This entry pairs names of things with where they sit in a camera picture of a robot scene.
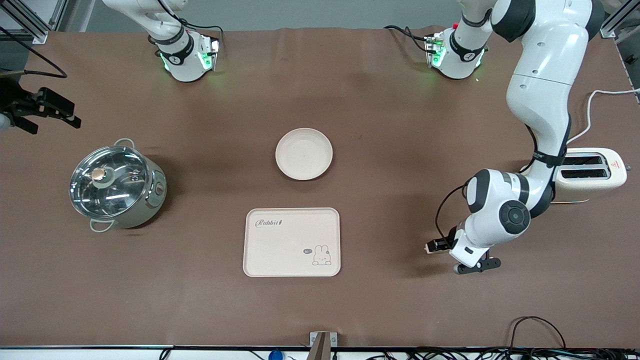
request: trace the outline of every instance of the rabbit illustration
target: rabbit illustration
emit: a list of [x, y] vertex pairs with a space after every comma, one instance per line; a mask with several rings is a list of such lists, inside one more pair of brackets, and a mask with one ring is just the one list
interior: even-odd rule
[[313, 265], [331, 265], [331, 255], [329, 254], [329, 247], [326, 245], [316, 246], [314, 252]]

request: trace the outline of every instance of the electric pot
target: electric pot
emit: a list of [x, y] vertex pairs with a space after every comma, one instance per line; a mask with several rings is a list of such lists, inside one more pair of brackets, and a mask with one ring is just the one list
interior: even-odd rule
[[166, 179], [156, 163], [135, 149], [131, 139], [89, 154], [71, 176], [73, 207], [88, 217], [96, 233], [141, 225], [160, 209]]

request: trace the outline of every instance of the pot lid knob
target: pot lid knob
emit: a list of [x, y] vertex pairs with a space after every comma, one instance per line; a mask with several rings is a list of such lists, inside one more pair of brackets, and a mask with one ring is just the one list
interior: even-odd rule
[[91, 178], [94, 181], [100, 181], [104, 179], [105, 176], [107, 176], [107, 172], [103, 168], [97, 168], [91, 172]]

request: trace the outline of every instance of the rectangular tray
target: rectangular tray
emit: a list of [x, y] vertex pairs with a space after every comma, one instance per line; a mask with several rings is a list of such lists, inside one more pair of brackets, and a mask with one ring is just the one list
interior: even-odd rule
[[334, 276], [340, 215], [333, 208], [253, 209], [246, 216], [243, 269], [251, 277]]

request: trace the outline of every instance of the round plate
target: round plate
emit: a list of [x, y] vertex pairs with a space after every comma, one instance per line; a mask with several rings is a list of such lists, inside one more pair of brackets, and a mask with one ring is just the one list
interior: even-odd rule
[[331, 165], [333, 147], [320, 131], [301, 128], [289, 131], [276, 147], [276, 162], [282, 172], [295, 180], [311, 180]]

